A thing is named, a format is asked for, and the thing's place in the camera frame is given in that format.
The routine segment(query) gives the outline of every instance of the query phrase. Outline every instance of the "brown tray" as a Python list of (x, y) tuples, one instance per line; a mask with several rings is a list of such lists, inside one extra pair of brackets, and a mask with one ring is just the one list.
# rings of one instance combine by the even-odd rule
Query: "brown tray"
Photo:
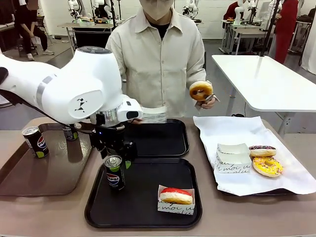
[(76, 188), (91, 152), (89, 135), (69, 142), (58, 123), (39, 129), (49, 154), (37, 159), (24, 142), (0, 170), (0, 196), (66, 195)]

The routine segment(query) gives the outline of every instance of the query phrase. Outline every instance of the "hand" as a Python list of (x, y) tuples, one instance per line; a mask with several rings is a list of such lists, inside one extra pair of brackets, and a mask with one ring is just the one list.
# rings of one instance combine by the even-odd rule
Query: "hand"
[(278, 20), (278, 19), (281, 19), (282, 18), (282, 16), (280, 15), (280, 14), (276, 14), (276, 19)]
[(140, 125), (140, 124), (142, 124), (142, 121), (143, 120), (141, 118), (135, 118), (135, 119), (129, 120), (128, 122), (130, 122), (132, 124)]
[(207, 102), (206, 104), (202, 104), (202, 108), (203, 109), (206, 109), (206, 110), (208, 110), (208, 109), (211, 109), (211, 108), (213, 108), (213, 106), (215, 105), (215, 101), (216, 101), (216, 99), (213, 97), (209, 102)]

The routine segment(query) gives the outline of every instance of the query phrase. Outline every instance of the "black soda can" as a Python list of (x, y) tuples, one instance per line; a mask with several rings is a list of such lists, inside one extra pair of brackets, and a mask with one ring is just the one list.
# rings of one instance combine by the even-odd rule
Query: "black soda can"
[(109, 156), (104, 161), (108, 183), (111, 188), (116, 190), (121, 190), (125, 187), (124, 171), (121, 163), (122, 158), (120, 156)]
[(78, 138), (78, 131), (75, 129), (74, 124), (70, 124), (71, 127), (63, 127), (64, 135), (67, 141), (74, 141)]
[(48, 147), (38, 127), (28, 127), (22, 131), (22, 135), (36, 158), (48, 155)]

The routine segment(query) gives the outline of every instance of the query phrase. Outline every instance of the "red clothing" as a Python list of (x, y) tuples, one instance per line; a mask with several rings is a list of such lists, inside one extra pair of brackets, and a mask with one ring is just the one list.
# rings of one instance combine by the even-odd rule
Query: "red clothing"
[(285, 0), (282, 4), (281, 19), (276, 22), (276, 57), (279, 63), (284, 63), (287, 50), (291, 44), (296, 24), (297, 0)]
[(232, 17), (233, 19), (236, 18), (236, 13), (235, 13), (235, 8), (238, 7), (238, 2), (234, 2), (232, 4), (230, 4), (230, 6), (228, 7), (223, 19), (227, 20), (229, 17)]

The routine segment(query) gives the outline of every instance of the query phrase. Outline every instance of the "yellow sprinkled donut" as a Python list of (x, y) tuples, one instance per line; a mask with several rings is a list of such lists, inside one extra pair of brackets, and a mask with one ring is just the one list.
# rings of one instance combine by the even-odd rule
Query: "yellow sprinkled donut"
[(273, 157), (255, 157), (252, 165), (260, 174), (268, 177), (278, 177), (283, 173), (283, 166)]

